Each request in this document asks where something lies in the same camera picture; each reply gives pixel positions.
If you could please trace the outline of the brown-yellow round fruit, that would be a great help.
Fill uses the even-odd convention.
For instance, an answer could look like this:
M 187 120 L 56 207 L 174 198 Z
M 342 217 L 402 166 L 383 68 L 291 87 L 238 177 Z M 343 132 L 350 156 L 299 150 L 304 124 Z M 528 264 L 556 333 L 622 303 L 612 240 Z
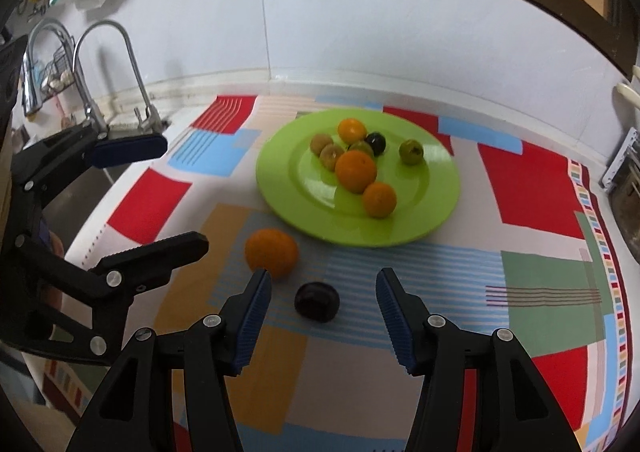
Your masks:
M 322 132 L 316 133 L 310 140 L 309 149 L 314 155 L 319 157 L 323 149 L 332 143 L 333 139 L 331 135 Z

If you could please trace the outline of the yellow round fruit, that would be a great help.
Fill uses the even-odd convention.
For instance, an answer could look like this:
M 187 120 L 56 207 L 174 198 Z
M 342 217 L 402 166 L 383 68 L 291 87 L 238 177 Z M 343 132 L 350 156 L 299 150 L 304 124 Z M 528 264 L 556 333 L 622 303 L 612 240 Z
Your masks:
M 323 147 L 319 154 L 320 163 L 329 172 L 335 171 L 337 160 L 344 154 L 344 149 L 338 144 L 331 143 Z

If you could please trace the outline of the green fruit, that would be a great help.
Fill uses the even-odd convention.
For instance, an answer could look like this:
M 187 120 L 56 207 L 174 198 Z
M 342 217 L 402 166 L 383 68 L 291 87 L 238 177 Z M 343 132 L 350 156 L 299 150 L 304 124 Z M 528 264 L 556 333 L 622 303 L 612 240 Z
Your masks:
M 359 151 L 359 152 L 362 152 L 363 154 L 367 154 L 371 158 L 375 158 L 374 150 L 366 141 L 360 140 L 355 143 L 352 143 L 352 145 L 348 146 L 348 149 L 350 151 Z

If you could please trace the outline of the dark plum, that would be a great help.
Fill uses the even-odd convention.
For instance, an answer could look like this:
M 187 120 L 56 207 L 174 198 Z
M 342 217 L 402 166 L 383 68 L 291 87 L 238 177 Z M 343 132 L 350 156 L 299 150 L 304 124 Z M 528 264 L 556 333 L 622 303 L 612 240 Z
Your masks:
M 373 156 L 378 157 L 384 154 L 386 149 L 386 138 L 381 132 L 371 132 L 364 141 L 369 145 Z
M 303 284 L 296 291 L 294 309 L 305 319 L 317 323 L 329 323 L 340 310 L 341 299 L 337 290 L 323 282 Z

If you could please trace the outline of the chrome gooseneck faucet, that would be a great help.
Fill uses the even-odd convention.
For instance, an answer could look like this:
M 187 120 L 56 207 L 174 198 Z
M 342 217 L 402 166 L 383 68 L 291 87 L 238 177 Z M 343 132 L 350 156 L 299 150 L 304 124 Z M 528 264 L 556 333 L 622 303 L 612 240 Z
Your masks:
M 84 85 L 86 115 L 101 130 L 128 114 L 130 131 L 162 133 L 166 121 L 152 103 L 128 30 L 114 19 L 89 25 L 75 41 L 72 69 Z

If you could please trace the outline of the stainless steel sink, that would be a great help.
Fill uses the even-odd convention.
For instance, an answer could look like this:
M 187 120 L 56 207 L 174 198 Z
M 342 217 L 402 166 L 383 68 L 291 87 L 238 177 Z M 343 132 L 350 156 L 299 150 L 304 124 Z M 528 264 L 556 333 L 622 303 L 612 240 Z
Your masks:
M 127 138 L 122 133 L 113 132 L 110 135 L 101 133 L 99 141 L 105 139 Z M 131 165 L 121 165 L 111 168 L 96 168 L 91 164 L 91 152 L 82 156 L 82 164 L 87 169 L 55 196 L 43 208 L 43 219 L 51 232 L 62 242 L 64 249 L 69 249 L 82 226 L 89 219 L 93 210 L 102 201 L 106 193 L 111 190 L 115 181 Z

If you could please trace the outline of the large orange on mat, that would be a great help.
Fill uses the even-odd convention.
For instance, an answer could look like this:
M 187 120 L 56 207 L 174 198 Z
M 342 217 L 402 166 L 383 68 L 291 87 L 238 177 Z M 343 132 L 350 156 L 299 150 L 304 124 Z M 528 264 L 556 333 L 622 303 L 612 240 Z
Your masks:
M 278 229 L 261 229 L 247 238 L 244 257 L 250 271 L 266 270 L 271 279 L 280 281 L 293 273 L 299 259 L 299 248 L 288 233 Z

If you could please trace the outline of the colourful patchwork table mat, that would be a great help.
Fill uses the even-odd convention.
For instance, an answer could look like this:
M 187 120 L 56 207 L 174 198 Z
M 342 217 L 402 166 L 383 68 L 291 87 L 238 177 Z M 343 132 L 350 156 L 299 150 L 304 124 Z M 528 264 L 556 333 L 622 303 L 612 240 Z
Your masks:
M 256 180 L 262 146 L 293 120 L 332 108 L 390 112 L 449 148 L 460 177 L 454 212 L 436 230 L 387 247 L 337 245 L 283 222 Z M 250 279 L 244 245 L 278 229 L 296 240 L 293 273 L 273 285 L 250 365 L 228 380 L 250 451 L 399 451 L 421 382 L 395 357 L 375 298 L 393 269 L 427 309 L 457 327 L 507 328 L 558 400 L 579 445 L 602 451 L 623 426 L 632 346 L 625 285 L 638 271 L 615 239 L 593 171 L 573 157 L 473 123 L 397 106 L 310 97 L 221 95 L 173 115 L 165 156 L 130 167 L 80 229 L 67 259 L 100 259 L 187 231 L 207 255 L 138 297 L 127 331 L 180 331 L 217 312 Z M 333 286 L 329 323 L 294 309 L 303 284 Z

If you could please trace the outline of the green plate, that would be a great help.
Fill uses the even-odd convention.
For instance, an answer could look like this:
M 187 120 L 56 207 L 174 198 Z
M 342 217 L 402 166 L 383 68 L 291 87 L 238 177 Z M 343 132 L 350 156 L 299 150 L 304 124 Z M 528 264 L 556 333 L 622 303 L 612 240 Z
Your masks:
M 352 247 L 416 241 L 460 197 L 450 148 L 420 123 L 372 109 L 332 108 L 288 123 L 262 146 L 256 180 L 283 222 Z

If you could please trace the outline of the small orange front plate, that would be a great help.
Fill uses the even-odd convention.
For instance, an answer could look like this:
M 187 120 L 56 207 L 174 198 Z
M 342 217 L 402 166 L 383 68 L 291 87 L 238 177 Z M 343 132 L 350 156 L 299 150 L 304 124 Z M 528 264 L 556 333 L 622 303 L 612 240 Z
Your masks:
M 362 205 L 369 217 L 384 219 L 394 212 L 397 194 L 390 184 L 373 182 L 362 193 Z

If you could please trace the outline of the small orange plate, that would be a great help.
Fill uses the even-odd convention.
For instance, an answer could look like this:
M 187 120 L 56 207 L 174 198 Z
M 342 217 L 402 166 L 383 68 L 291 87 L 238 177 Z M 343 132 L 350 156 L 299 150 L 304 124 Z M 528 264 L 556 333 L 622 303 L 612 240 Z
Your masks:
M 369 217 L 384 219 L 394 212 L 397 194 L 390 184 L 373 182 L 362 193 L 362 205 Z
M 363 141 L 367 138 L 367 127 L 356 118 L 343 119 L 336 128 L 337 135 L 347 145 Z

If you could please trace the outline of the large orange on plate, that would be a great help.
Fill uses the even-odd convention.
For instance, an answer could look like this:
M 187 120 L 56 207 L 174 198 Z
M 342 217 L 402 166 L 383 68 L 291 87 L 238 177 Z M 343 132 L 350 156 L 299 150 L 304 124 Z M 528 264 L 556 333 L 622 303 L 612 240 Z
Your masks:
M 378 168 L 374 160 L 359 151 L 348 151 L 337 160 L 334 171 L 338 183 L 350 193 L 362 194 L 376 180 Z

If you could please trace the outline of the small orange back plate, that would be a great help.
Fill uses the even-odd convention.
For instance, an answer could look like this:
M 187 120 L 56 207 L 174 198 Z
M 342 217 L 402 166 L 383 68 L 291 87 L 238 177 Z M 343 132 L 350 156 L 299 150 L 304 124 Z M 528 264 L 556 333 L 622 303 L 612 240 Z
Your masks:
M 337 135 L 347 145 L 363 141 L 367 138 L 367 127 L 356 118 L 343 119 L 336 128 Z

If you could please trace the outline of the green lime on plate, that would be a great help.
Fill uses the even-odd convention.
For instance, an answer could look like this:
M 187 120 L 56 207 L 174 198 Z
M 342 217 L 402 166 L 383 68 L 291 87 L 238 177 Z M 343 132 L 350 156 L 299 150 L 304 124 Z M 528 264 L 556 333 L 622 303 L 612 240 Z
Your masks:
M 423 145 L 418 140 L 403 141 L 398 147 L 398 154 L 402 163 L 407 166 L 420 165 L 424 160 Z

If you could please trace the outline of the metal dish rack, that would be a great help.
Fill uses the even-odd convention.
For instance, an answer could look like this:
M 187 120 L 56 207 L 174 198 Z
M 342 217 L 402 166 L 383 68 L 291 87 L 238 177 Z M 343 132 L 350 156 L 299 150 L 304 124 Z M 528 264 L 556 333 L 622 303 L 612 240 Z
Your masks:
M 605 193 L 610 193 L 613 190 L 616 175 L 623 168 L 627 159 L 632 159 L 638 155 L 638 150 L 639 132 L 636 128 L 631 127 L 600 178 L 600 185 Z

